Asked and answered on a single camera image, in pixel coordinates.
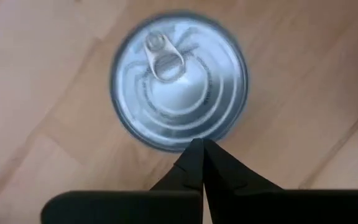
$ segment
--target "can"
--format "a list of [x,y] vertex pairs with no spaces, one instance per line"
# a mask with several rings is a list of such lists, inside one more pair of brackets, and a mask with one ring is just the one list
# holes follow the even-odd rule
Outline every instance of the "can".
[[124,39],[110,94],[124,127],[148,146],[182,152],[222,139],[245,107],[248,73],[233,36],[192,12],[159,14]]

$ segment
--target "tin can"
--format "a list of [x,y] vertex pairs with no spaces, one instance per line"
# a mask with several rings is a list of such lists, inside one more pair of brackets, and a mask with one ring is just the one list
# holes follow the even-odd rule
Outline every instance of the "tin can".
[[192,12],[147,19],[117,51],[110,93],[124,127],[156,149],[218,141],[244,109],[248,74],[229,32]]

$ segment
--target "silver can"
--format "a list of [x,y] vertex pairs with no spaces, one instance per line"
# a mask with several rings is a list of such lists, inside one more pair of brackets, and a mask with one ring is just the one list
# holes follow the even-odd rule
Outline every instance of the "silver can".
[[220,140],[244,109],[247,67],[217,22],[191,12],[147,19],[117,51],[111,99],[137,139],[182,152],[194,138]]

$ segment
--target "ring pull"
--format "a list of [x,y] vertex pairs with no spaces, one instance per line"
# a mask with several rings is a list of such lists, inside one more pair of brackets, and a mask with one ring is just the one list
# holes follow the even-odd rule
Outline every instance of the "ring pull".
[[[149,61],[150,69],[155,79],[163,83],[174,82],[179,79],[185,72],[185,60],[179,51],[172,45],[168,37],[160,32],[151,32],[146,37],[144,42],[144,49],[146,51],[147,59]],[[179,71],[170,78],[163,78],[155,71],[156,63],[169,56],[175,55],[180,59]]]

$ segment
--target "black object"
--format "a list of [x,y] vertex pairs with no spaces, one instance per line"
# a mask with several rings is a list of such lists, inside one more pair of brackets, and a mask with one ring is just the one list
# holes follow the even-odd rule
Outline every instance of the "black object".
[[358,190],[283,190],[215,142],[195,139],[149,191],[68,192],[43,224],[201,223],[203,184],[217,223],[358,223]]

